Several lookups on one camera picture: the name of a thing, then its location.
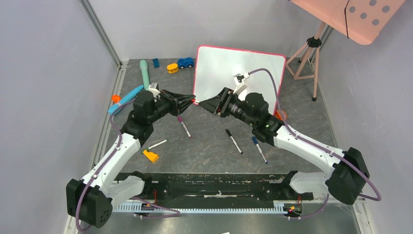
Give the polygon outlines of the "pink framed whiteboard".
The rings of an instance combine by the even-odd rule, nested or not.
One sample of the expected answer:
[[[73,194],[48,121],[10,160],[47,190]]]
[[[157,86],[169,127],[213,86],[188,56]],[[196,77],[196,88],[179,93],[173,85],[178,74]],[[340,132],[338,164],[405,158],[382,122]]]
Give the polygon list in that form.
[[[281,54],[201,45],[195,65],[195,102],[212,98],[229,88],[240,100],[249,93],[262,94],[269,104],[269,113],[274,114],[285,64],[286,57]]]

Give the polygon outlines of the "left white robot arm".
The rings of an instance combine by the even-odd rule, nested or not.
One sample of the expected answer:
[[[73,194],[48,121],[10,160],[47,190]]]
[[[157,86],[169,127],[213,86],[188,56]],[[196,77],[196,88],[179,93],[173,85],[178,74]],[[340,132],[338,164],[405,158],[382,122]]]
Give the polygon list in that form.
[[[152,195],[153,185],[143,175],[131,175],[115,186],[112,183],[153,133],[153,124],[168,114],[180,115],[194,100],[195,95],[167,90],[144,90],[130,100],[133,108],[126,122],[121,128],[113,125],[118,136],[110,150],[81,179],[71,179],[66,185],[67,212],[75,218],[79,232],[92,226],[102,227],[113,208],[126,200],[136,195],[143,199]]]

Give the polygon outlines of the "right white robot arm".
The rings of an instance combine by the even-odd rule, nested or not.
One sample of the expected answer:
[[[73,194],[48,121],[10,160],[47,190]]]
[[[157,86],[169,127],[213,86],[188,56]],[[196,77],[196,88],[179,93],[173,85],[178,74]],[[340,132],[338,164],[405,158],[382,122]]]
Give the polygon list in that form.
[[[303,193],[328,193],[336,200],[352,205],[361,196],[370,177],[361,152],[342,150],[322,144],[296,131],[270,114],[262,94],[250,93],[244,100],[224,88],[217,96],[199,106],[220,117],[233,116],[250,125],[257,140],[290,151],[314,164],[320,173],[293,172],[281,186],[282,195],[294,199]]]

